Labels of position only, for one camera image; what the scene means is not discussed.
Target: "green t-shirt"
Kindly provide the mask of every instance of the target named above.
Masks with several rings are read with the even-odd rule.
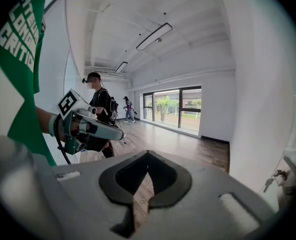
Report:
[[[0,135],[53,157],[43,138],[34,94],[39,92],[39,60],[45,0],[18,0],[0,30]]]

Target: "cable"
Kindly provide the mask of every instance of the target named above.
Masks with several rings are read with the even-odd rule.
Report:
[[[120,119],[119,119],[119,107],[118,107],[118,109],[117,109],[117,120],[119,121],[120,130],[122,130],[121,123],[120,123]],[[123,143],[124,143],[125,145],[127,145],[126,140],[125,140],[125,136],[124,136],[124,135],[123,135]]]
[[[55,119],[54,124],[53,124],[53,128],[54,128],[54,129],[53,129],[53,130],[54,130],[54,136],[56,137],[57,143],[58,143],[58,145],[59,145],[59,146],[58,146],[58,149],[61,150],[61,152],[62,152],[62,154],[63,154],[65,160],[67,161],[68,165],[70,165],[71,162],[70,162],[70,160],[69,160],[69,158],[68,158],[66,152],[64,151],[64,148],[63,148],[62,143],[61,143],[60,138],[59,138],[58,124],[59,124],[59,120],[60,120],[60,119],[61,119],[61,115],[58,114],[58,116],[57,116],[57,118]]]
[[[101,80],[101,79],[100,79],[100,80]],[[104,84],[103,84],[103,81],[102,81],[102,80],[101,80],[101,84],[102,84],[103,88],[106,89],[106,88],[104,87]]]

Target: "gray plastic base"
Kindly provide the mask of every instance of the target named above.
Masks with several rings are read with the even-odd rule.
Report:
[[[272,217],[257,194],[226,172],[156,153],[159,160],[164,157],[183,167],[192,183],[172,206],[151,209],[131,239],[237,239]],[[122,240],[122,230],[116,230],[116,225],[133,223],[131,207],[111,202],[100,188],[99,178],[107,168],[136,154],[50,167],[44,156],[32,155],[25,146],[0,137],[0,202],[10,216],[40,239]]]
[[[186,168],[192,188],[175,206],[150,210],[147,221],[131,239],[235,239],[241,237],[238,225],[219,197],[233,193],[259,223],[271,217],[266,203],[251,190],[213,166],[163,152],[159,155]],[[34,156],[47,199],[57,215],[64,239],[123,239],[110,229],[122,222],[127,208],[109,201],[99,186],[99,176],[137,152],[96,162],[50,168],[41,156]],[[58,182],[56,175],[79,172],[81,175]]]

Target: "woman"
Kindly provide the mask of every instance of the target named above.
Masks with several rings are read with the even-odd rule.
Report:
[[[132,123],[135,123],[134,118],[133,118],[133,112],[132,112],[132,103],[129,101],[128,97],[123,98],[124,101],[126,102],[126,106],[123,108],[126,108],[126,120],[124,121],[125,123],[128,122],[128,118],[132,120]]]

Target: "rectangular ceiling light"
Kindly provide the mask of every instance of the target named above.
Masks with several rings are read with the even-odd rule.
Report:
[[[138,51],[143,51],[146,47],[156,41],[158,38],[162,37],[164,34],[172,30],[172,26],[169,23],[163,24],[155,32],[151,33],[146,39],[144,39],[138,46]]]
[[[122,69],[124,69],[124,67],[127,65],[127,62],[122,62],[121,65],[117,68],[116,73],[119,73],[122,71]]]

